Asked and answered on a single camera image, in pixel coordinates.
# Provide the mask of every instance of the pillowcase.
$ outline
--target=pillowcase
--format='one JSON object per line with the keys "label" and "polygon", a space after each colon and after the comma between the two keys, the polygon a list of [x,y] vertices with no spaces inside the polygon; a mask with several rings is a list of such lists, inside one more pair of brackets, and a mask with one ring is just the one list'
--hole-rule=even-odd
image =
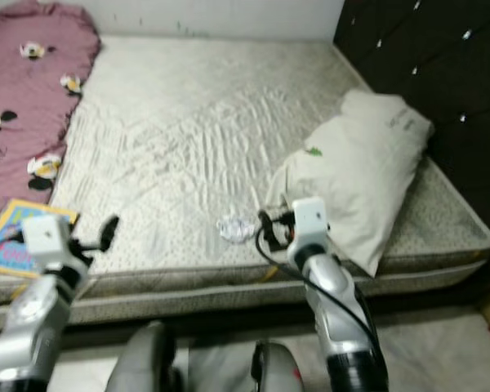
{"label": "pillowcase", "polygon": [[403,98],[349,91],[276,171],[267,205],[321,197],[333,245],[373,277],[432,133]]}

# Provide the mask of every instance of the book cover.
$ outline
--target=book cover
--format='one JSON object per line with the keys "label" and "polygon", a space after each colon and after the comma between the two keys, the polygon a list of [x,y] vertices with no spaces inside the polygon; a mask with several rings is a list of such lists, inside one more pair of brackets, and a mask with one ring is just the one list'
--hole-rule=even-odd
{"label": "book cover", "polygon": [[[23,219],[45,214],[63,216],[72,224],[78,218],[77,212],[13,198],[0,214],[0,241],[17,232]],[[0,245],[0,274],[27,278],[34,278],[38,275],[34,260],[27,253],[25,244],[6,242]]]}

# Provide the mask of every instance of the pink bedspread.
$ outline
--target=pink bedspread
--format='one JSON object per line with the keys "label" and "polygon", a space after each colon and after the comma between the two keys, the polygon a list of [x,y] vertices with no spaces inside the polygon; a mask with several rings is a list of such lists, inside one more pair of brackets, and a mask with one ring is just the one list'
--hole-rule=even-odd
{"label": "pink bedspread", "polygon": [[76,77],[87,79],[99,49],[81,7],[23,0],[0,11],[0,211],[10,198],[49,200]]}

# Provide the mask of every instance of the black headboard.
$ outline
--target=black headboard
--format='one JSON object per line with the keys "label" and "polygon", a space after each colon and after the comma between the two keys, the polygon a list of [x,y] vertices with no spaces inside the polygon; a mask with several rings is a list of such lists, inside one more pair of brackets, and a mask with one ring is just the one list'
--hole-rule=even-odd
{"label": "black headboard", "polygon": [[434,121],[430,155],[490,227],[490,0],[345,0],[335,41]]}

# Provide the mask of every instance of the white mattress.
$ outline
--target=white mattress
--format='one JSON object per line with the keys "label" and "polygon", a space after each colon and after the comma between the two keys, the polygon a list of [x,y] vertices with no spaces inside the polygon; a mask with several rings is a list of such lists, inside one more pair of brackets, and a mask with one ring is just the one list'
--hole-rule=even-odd
{"label": "white mattress", "polygon": [[[325,43],[103,37],[72,117],[51,204],[80,212],[75,234],[121,223],[99,255],[74,323],[301,301],[252,242],[216,221],[254,216],[270,177],[352,88],[368,89]],[[459,282],[490,254],[490,231],[426,159],[371,294]],[[0,276],[0,300],[20,279]],[[0,310],[0,325],[3,310]]]}

